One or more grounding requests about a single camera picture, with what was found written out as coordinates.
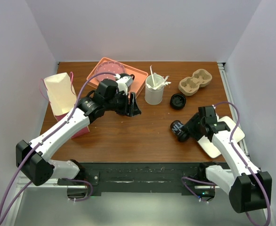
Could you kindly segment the cream and pink paper bag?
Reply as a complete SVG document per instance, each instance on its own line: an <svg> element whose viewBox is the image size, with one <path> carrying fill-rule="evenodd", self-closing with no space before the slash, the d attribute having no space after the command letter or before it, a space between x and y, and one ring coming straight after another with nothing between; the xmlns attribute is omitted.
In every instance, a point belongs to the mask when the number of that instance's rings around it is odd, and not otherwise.
<svg viewBox="0 0 276 226"><path fill-rule="evenodd" d="M73 73L59 73L41 79L57 123L44 136L55 132L54 138L75 138L89 133L89 119L76 107L77 95L73 87Z"/></svg>

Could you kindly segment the black cup lid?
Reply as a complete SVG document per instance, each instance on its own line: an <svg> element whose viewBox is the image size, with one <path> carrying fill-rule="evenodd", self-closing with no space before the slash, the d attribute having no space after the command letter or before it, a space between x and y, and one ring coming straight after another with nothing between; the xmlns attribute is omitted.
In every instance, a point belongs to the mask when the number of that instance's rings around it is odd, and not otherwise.
<svg viewBox="0 0 276 226"><path fill-rule="evenodd" d="M190 133L188 131L180 131L177 134L177 138L179 142L185 142L190 138Z"/></svg>

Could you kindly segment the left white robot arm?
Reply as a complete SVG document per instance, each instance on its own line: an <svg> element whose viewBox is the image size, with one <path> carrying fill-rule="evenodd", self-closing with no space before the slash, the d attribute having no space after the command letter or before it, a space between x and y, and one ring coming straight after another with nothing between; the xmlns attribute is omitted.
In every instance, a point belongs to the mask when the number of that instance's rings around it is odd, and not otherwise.
<svg viewBox="0 0 276 226"><path fill-rule="evenodd" d="M79 185L86 178L85 168L75 160L52 160L54 153L71 137L88 127L106 111L133 117L141 114L134 92L119 89L118 83L104 79L96 90L76 101L74 108L52 128L29 143L16 145L16 165L29 180L40 186L51 178L69 179Z"/></svg>

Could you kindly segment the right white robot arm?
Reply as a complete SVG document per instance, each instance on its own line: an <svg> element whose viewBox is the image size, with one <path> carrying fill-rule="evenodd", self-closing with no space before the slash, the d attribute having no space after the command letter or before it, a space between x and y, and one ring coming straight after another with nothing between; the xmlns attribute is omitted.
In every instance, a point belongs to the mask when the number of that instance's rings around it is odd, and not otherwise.
<svg viewBox="0 0 276 226"><path fill-rule="evenodd" d="M202 185L219 186L227 195L235 212L268 209L271 201L272 177L256 167L234 140L234 129L219 121L214 106L203 106L183 126L183 130L199 141L205 137L226 160L231 173L214 162L199 165L197 180Z"/></svg>

